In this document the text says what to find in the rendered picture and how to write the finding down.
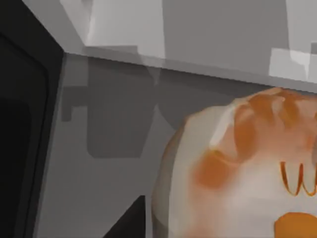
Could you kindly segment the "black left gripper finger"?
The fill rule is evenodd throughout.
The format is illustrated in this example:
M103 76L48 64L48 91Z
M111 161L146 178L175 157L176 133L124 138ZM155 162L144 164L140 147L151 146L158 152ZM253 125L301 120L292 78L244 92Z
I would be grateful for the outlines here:
M140 195L103 238L146 238L146 199Z

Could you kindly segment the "white and orange bag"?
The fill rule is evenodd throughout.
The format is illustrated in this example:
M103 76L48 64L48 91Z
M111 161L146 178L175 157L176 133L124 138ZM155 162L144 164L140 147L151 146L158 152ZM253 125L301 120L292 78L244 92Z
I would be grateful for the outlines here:
M317 96L271 88L188 116L151 215L153 238L317 238Z

